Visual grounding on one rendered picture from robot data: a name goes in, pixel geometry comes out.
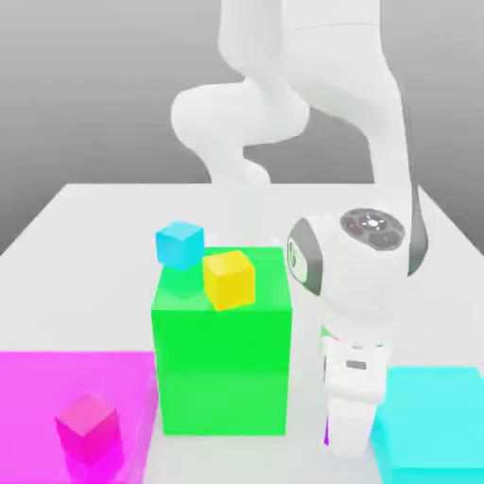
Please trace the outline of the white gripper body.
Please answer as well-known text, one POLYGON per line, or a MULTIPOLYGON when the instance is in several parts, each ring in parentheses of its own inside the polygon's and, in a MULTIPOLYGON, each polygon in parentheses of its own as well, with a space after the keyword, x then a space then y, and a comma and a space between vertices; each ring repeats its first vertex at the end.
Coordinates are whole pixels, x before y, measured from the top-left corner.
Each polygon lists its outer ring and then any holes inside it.
POLYGON ((323 383, 329 395, 374 404, 384 400, 390 346, 356 347, 323 337, 321 352, 323 383))

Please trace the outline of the small yellow cube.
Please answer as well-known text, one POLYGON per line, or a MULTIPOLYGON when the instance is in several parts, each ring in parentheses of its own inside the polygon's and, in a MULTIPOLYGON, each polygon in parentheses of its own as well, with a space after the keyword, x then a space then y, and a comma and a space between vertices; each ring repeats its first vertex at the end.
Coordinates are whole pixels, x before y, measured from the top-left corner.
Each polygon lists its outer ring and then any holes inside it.
POLYGON ((255 302, 255 268, 241 250, 206 255, 202 272, 204 292, 216 311, 255 302))

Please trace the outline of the small blue cube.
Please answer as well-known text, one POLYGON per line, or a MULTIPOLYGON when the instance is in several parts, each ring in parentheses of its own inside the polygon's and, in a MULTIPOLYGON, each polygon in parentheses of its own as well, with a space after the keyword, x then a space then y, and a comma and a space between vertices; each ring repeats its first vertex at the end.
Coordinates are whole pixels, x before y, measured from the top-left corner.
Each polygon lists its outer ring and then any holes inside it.
POLYGON ((186 221, 174 221, 155 235, 158 262, 179 271, 198 264, 204 256, 204 229, 186 221))

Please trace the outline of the small magenta cube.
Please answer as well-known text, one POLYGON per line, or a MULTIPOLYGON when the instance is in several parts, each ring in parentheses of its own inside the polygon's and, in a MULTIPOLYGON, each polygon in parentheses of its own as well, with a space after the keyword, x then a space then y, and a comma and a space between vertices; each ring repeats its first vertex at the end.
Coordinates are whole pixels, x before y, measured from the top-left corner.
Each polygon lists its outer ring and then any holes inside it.
POLYGON ((85 483, 111 480, 124 461, 117 409, 100 396, 81 394, 55 423, 73 474, 85 483))

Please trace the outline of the large cyan box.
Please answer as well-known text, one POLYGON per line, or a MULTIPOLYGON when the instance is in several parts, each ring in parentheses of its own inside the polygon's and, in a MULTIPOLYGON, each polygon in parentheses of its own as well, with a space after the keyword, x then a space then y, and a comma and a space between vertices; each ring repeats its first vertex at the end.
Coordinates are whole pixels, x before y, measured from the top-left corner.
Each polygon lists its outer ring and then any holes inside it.
POLYGON ((372 450, 382 484, 484 484, 484 378, 472 367, 395 367, 372 450))

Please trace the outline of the large green box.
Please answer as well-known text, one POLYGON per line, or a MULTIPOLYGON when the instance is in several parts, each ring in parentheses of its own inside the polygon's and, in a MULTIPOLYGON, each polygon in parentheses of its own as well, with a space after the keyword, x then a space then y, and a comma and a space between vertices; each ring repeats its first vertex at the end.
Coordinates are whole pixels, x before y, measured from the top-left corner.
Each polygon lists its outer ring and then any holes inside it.
POLYGON ((246 247, 255 302, 216 311, 202 266, 163 268, 151 324, 167 436, 283 436, 292 304, 285 256, 246 247))

